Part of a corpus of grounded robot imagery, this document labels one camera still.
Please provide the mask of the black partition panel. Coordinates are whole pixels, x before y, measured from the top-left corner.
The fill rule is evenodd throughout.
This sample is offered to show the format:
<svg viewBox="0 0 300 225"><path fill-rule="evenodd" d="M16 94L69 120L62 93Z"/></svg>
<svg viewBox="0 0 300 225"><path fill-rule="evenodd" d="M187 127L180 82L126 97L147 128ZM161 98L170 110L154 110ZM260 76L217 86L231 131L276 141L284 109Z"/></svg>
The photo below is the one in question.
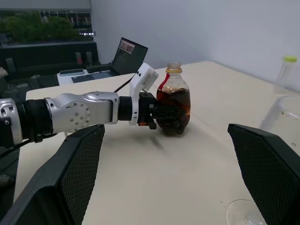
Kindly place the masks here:
<svg viewBox="0 0 300 225"><path fill-rule="evenodd" d="M0 68L8 80L55 75L62 70L99 64L94 41L0 46Z"/></svg>

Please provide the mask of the black laptop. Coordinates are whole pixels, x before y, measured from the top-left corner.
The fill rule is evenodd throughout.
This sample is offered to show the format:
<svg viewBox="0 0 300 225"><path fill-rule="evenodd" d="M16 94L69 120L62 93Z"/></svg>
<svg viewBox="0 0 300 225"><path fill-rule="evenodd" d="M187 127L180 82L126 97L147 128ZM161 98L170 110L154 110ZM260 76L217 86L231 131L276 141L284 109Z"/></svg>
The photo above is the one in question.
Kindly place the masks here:
<svg viewBox="0 0 300 225"><path fill-rule="evenodd" d="M135 73L143 64L147 51L147 47L122 37L112 63L89 68L86 75L72 77L72 83Z"/></svg>

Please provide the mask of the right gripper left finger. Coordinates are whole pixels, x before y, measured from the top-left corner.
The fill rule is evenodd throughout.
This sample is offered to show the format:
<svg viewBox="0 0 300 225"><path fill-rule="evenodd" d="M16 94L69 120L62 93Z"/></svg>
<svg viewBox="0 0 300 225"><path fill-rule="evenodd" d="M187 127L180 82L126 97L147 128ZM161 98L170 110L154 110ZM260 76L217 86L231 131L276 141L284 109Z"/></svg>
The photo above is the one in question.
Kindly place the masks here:
<svg viewBox="0 0 300 225"><path fill-rule="evenodd" d="M0 225L82 225L104 134L104 125L94 125L66 137L35 172Z"/></svg>

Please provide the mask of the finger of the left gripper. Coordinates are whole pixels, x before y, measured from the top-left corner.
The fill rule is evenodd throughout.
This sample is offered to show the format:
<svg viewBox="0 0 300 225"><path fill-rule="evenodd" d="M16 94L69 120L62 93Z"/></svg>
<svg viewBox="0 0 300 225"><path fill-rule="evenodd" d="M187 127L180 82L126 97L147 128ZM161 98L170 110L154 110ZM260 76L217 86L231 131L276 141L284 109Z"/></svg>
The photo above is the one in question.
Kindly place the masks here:
<svg viewBox="0 0 300 225"><path fill-rule="evenodd" d="M153 119L179 119L186 114L186 111L176 105L153 104L149 106Z"/></svg>

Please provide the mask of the flat grey white device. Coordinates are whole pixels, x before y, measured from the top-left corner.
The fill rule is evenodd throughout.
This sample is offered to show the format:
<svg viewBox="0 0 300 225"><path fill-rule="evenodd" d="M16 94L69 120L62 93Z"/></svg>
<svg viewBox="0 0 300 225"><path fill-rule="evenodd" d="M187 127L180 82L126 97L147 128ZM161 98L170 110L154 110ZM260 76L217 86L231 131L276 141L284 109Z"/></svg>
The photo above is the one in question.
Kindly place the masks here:
<svg viewBox="0 0 300 225"><path fill-rule="evenodd" d="M63 70L58 73L60 76L83 75L84 69Z"/></svg>

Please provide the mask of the dark soda bottle red cap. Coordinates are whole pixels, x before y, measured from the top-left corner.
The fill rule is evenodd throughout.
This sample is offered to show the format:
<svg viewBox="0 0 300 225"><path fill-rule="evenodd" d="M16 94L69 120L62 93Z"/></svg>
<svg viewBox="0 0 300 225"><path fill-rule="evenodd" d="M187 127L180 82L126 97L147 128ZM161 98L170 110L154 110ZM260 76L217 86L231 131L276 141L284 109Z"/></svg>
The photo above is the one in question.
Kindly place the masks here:
<svg viewBox="0 0 300 225"><path fill-rule="evenodd" d="M184 111L175 119L156 119L166 136L182 135L190 120L190 88L181 77L179 62L168 63L164 81L157 89L157 101L162 105L175 106Z"/></svg>

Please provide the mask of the clear tube with yellow-green cap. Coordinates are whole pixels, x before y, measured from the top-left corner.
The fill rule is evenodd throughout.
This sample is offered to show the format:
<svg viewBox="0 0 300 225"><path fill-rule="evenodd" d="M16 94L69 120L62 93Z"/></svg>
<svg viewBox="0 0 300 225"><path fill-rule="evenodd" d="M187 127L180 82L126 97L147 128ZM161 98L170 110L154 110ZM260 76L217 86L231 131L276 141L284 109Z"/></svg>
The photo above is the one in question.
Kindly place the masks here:
<svg viewBox="0 0 300 225"><path fill-rule="evenodd" d="M298 58L293 55L287 55L282 58L282 66L273 88L274 93L283 94L288 91L289 78L297 60Z"/></svg>

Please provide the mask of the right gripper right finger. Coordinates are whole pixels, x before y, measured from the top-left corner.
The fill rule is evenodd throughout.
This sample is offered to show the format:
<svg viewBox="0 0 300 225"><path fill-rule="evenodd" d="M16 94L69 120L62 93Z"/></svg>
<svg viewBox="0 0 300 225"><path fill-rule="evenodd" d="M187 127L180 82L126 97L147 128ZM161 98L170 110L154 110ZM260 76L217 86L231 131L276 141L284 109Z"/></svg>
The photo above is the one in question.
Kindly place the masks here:
<svg viewBox="0 0 300 225"><path fill-rule="evenodd" d="M279 136L229 124L243 181L267 225L300 225L300 156Z"/></svg>

